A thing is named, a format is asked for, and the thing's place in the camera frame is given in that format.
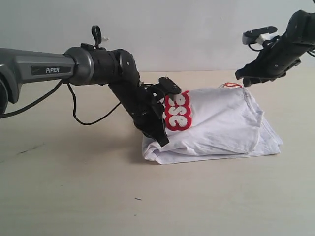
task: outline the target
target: red printed logo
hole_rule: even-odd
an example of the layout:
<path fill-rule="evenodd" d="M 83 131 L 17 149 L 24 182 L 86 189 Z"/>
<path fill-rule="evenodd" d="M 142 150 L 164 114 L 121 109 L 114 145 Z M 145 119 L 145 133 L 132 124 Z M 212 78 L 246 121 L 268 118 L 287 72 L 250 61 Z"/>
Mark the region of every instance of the red printed logo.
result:
<path fill-rule="evenodd" d="M 172 131 L 183 131 L 191 126 L 189 91 L 175 96 L 175 101 L 168 96 L 165 99 L 166 127 Z"/>

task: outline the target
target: white t-shirt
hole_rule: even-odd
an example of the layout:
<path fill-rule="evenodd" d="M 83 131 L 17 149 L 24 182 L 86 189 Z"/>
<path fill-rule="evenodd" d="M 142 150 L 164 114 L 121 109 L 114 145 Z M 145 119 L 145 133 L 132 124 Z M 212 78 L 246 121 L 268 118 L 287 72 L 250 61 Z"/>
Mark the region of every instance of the white t-shirt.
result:
<path fill-rule="evenodd" d="M 281 139 L 246 88 L 201 88 L 165 100 L 161 147 L 143 138 L 143 156 L 160 164 L 280 153 Z"/>

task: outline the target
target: white wall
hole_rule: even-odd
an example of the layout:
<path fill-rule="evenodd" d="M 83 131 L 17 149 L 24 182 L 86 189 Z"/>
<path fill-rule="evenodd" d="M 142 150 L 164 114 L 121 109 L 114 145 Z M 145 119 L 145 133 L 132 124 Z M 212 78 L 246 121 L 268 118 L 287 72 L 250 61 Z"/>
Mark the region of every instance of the white wall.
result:
<path fill-rule="evenodd" d="M 141 71 L 238 69 L 256 56 L 244 31 L 315 11 L 312 0 L 2 0 L 0 47 L 63 53 L 93 42 L 91 26 L 124 48 Z M 302 66 L 315 60 L 303 56 Z"/>

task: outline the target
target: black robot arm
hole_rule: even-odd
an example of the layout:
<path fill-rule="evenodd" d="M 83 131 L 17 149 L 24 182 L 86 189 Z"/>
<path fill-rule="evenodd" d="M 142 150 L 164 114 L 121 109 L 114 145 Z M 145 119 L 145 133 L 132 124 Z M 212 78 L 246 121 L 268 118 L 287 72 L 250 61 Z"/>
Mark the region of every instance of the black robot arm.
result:
<path fill-rule="evenodd" d="M 166 96 L 172 98 L 181 93 L 181 89 L 167 77 L 160 78 L 155 85 L 144 84 L 132 54 L 122 49 L 108 51 L 100 48 L 102 37 L 98 26 L 92 27 L 92 34 L 95 45 L 81 44 L 62 55 L 1 48 L 0 118 L 18 114 L 4 114 L 4 111 L 8 101 L 18 102 L 21 86 L 25 83 L 60 80 L 41 100 L 61 84 L 67 84 L 70 91 L 70 84 L 108 85 L 132 117 L 136 128 L 161 146 L 166 145 L 169 140 L 161 100 Z"/>
<path fill-rule="evenodd" d="M 295 12 L 286 32 L 279 36 L 276 27 L 254 29 L 243 33 L 243 44 L 260 44 L 257 58 L 235 72 L 246 87 L 284 77 L 289 69 L 301 63 L 300 57 L 315 47 L 315 14 Z"/>

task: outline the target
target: table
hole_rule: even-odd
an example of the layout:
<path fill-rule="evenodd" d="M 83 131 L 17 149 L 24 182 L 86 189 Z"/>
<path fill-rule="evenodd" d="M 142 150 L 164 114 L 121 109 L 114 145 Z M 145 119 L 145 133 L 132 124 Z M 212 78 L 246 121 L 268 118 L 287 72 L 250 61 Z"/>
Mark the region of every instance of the table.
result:
<path fill-rule="evenodd" d="M 82 126 L 62 86 L 31 110 L 0 120 L 0 235 L 315 235 L 314 75 L 294 68 L 250 88 L 283 139 L 280 155 L 165 166 L 142 158 L 142 135 L 121 106 Z M 141 76 L 146 83 L 168 76 L 182 89 L 236 81 L 234 71 Z M 8 111 L 56 83 L 23 85 Z M 106 86 L 75 91 L 83 121 L 118 102 Z"/>

